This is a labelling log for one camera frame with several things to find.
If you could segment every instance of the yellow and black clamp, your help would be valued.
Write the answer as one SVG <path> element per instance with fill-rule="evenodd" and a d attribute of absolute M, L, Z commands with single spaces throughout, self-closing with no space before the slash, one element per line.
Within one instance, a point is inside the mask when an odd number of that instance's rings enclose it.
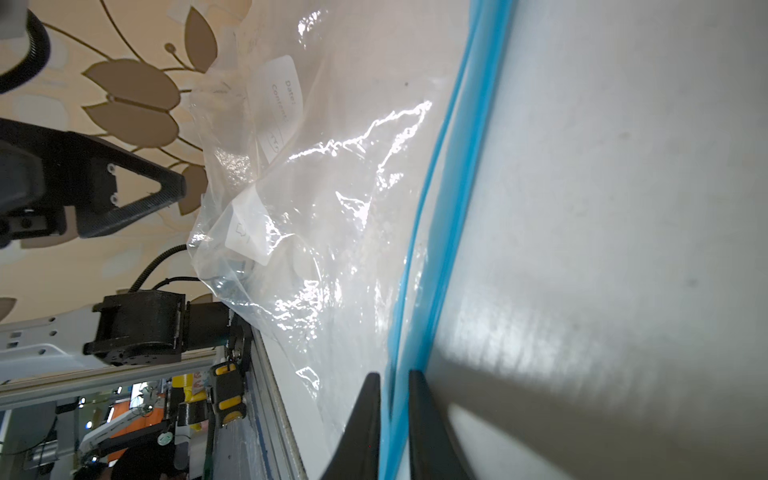
<path fill-rule="evenodd" d="M 208 420 L 206 407 L 208 395 L 205 392 L 203 376 L 200 373 L 175 376 L 171 380 L 171 385 L 174 388 L 170 393 L 171 401 L 174 398 L 180 399 L 179 390 L 184 396 L 184 400 L 177 403 L 176 425 L 189 425 L 190 429 L 199 432 L 203 429 L 202 421 Z"/>
<path fill-rule="evenodd" d="M 243 377 L 233 362 L 224 362 L 210 368 L 214 414 L 219 425 L 226 425 L 246 415 L 243 403 Z"/>

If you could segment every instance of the blue zipper strip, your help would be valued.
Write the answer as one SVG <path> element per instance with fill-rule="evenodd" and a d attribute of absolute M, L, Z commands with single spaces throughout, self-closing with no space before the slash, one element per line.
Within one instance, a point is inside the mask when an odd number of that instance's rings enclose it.
<path fill-rule="evenodd" d="M 384 380 L 385 395 L 382 398 L 379 462 L 379 477 L 383 480 L 394 480 L 397 476 L 402 450 L 408 436 L 408 374 L 413 369 L 424 370 L 432 351 L 432 342 L 472 192 L 513 3 L 514 0 L 475 0 L 471 3 L 472 26 L 445 121 L 440 129 L 419 197 L 406 268 L 400 280 L 399 295 L 390 328 L 389 361 Z M 452 115 L 457 98 L 458 109 L 455 115 Z M 403 346 L 402 357 L 399 358 L 402 317 L 416 234 L 432 175 L 451 122 L 445 167 L 429 228 L 428 255 L 422 268 L 419 291 L 413 307 L 411 329 Z"/>

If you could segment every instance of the metal frame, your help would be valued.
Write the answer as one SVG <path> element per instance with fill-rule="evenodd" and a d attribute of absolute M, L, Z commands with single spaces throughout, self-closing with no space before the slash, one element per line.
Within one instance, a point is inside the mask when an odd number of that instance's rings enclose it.
<path fill-rule="evenodd" d="M 275 480 L 307 480 L 264 341 L 256 329 L 253 329 L 250 359 L 251 370 L 246 374 L 247 395 L 262 426 L 266 426 L 260 441 L 267 444 L 268 465 L 274 465 L 268 475 Z"/>
<path fill-rule="evenodd" d="M 195 370 L 207 369 L 214 363 L 213 349 L 185 352 L 179 363 L 150 366 L 107 366 L 100 369 L 61 375 L 34 377 L 0 386 L 0 410 L 16 409 L 87 393 L 117 388 L 145 379 L 167 378 Z"/>

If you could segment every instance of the beige wall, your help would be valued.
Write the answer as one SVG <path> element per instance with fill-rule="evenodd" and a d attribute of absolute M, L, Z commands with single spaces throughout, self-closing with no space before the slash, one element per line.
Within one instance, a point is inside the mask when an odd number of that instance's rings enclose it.
<path fill-rule="evenodd" d="M 180 68 L 180 62 L 168 51 L 174 50 L 167 48 L 167 44 L 172 44 L 179 60 L 187 67 L 204 70 L 215 52 L 214 38 L 233 31 L 250 7 L 250 0 L 107 0 L 106 6 L 131 47 L 149 65 L 156 69 Z M 147 120 L 142 116 L 144 112 L 136 118 L 126 118 L 109 109 L 106 116 L 96 117 L 89 116 L 84 109 L 108 103 L 106 90 L 92 81 L 93 75 L 89 78 L 84 72 L 109 61 L 104 56 L 111 60 L 137 60 L 112 27 L 101 3 L 98 0 L 31 0 L 30 9 L 41 21 L 93 49 L 48 29 L 52 45 L 48 66 L 34 80 L 0 95 L 0 116 L 60 130 L 110 134 L 105 137 L 107 140 L 127 150 L 142 147 L 137 154 L 184 172 L 190 193 L 184 202 L 145 217 L 109 237 L 68 240 L 71 236 L 65 236 L 43 242 L 14 242 L 0 250 L 0 319 L 6 322 L 73 310 L 129 287 L 161 251 L 186 242 L 197 215 L 200 193 L 206 185 L 202 153 L 174 139 L 173 131 L 168 133 L 157 126 L 157 121 L 171 126 L 175 121 L 179 137 L 198 143 L 187 108 L 188 94 L 181 93 L 178 106 L 170 110 L 173 121 L 158 120 L 157 116 Z M 0 69 L 7 70 L 17 63 L 26 54 L 27 47 L 26 38 L 0 41 Z M 101 83 L 106 88 L 113 91 L 128 85 L 131 94 L 150 100 L 159 91 L 155 80 L 142 81 L 138 76 L 133 78 L 130 69 L 126 74 L 113 67 L 107 65 L 104 70 L 106 81 Z M 153 78 L 162 78 L 164 74 L 179 90 L 192 88 L 202 75 L 191 70 L 153 71 L 156 72 Z M 165 152 L 154 147 L 158 144 Z M 117 176 L 121 204 L 152 191 L 151 182 L 140 177 L 120 171 Z M 151 286 L 167 276 L 177 275 L 194 275 L 185 253 L 166 261 L 147 283 Z M 207 292 L 198 283 L 176 283 L 168 290 L 192 297 Z"/>

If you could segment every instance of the floral wallpaper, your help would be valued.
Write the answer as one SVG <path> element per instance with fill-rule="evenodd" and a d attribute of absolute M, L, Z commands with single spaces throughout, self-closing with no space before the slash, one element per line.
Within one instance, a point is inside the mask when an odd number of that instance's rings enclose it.
<path fill-rule="evenodd" d="M 184 243 L 207 179 L 189 112 L 194 82 L 217 56 L 250 0 L 31 0 L 51 38 L 51 59 L 35 79 L 0 95 L 0 115 L 97 135 L 182 173 L 188 195 L 109 237 L 15 241 L 0 250 L 0 319 L 14 322 L 77 309 L 128 288 L 160 252 Z M 0 41 L 0 69 L 18 63 L 27 38 Z M 159 189 L 118 168 L 118 205 Z M 68 211 L 74 219 L 74 211 Z M 194 275 L 178 253 L 147 280 Z M 199 283 L 167 290 L 190 300 Z"/>

